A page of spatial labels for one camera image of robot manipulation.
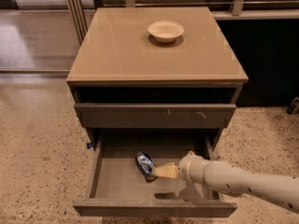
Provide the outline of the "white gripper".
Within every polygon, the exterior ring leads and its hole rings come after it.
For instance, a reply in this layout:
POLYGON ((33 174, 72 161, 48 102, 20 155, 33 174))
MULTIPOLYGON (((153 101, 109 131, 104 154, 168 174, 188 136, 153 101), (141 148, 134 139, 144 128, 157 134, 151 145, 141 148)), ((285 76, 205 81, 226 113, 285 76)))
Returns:
POLYGON ((187 156, 183 157, 178 167, 173 163, 157 166, 153 173, 158 177, 178 178, 179 176, 189 182, 204 183, 204 170, 207 160, 201 156, 196 156, 192 150, 189 150, 187 156))

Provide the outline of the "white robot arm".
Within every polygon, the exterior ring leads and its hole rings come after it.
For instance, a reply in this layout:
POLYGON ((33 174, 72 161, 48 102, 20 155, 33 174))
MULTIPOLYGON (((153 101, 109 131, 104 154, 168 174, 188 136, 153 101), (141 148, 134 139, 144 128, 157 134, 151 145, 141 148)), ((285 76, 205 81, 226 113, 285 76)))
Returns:
POLYGON ((223 193, 247 193, 294 213, 299 213, 299 178, 246 171, 226 161, 209 161, 189 151, 175 165, 157 166, 158 177, 182 178, 223 193))

